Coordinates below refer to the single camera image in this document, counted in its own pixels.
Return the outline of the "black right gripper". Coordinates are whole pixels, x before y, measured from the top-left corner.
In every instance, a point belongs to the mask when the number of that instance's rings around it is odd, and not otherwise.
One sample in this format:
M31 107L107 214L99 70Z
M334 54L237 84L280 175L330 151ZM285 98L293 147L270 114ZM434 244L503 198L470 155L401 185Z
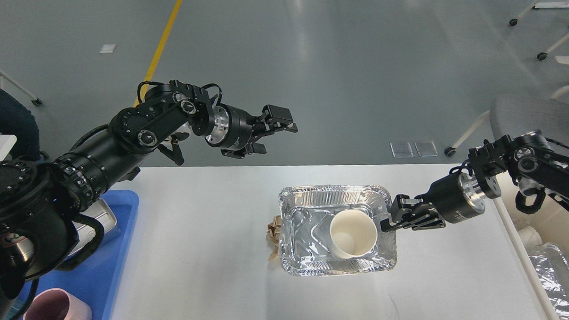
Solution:
M485 213L485 199L475 177L460 171L434 181L427 192L427 201L400 194L394 197L391 206L393 216L401 216L399 222L381 221L381 231L436 230L446 223L459 223ZM433 206L440 213L428 212Z

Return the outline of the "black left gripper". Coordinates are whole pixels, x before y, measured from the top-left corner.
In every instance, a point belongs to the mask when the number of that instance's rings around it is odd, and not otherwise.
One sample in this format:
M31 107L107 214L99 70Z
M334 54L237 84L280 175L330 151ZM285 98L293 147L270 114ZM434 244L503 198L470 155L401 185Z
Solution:
M213 111L214 127L205 137L206 143L220 149L222 156L234 159L244 159L251 154L266 154L265 145L256 143L258 136L273 135L280 131L298 132L291 111L284 107L265 105L259 117L228 105L215 106Z

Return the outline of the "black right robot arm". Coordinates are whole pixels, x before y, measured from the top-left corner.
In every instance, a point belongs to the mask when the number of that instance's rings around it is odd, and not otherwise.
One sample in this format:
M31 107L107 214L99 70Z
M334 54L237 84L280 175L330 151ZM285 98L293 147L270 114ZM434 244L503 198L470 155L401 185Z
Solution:
M551 144L534 130L515 139L509 135L472 148L466 160L449 174L431 183L416 197L397 195L390 206L391 216L380 222L382 232L399 229L442 229L485 212L485 200L500 197L496 176L507 173L517 186L516 209L535 214L546 197L569 213L569 156L554 152Z

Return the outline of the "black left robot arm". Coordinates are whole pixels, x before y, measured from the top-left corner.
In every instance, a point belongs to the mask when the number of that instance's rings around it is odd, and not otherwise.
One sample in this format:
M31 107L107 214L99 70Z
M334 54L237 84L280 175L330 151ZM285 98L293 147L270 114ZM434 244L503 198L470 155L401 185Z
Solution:
M57 159L0 161L0 320L18 320L32 304L38 280L52 270L71 271L103 242L103 225L84 215L117 182L132 180L154 151L181 166L178 143L203 137L235 159L265 154L259 140L297 132L289 109L265 105L259 116L209 96L202 87L171 80L142 81L138 104L80 138Z

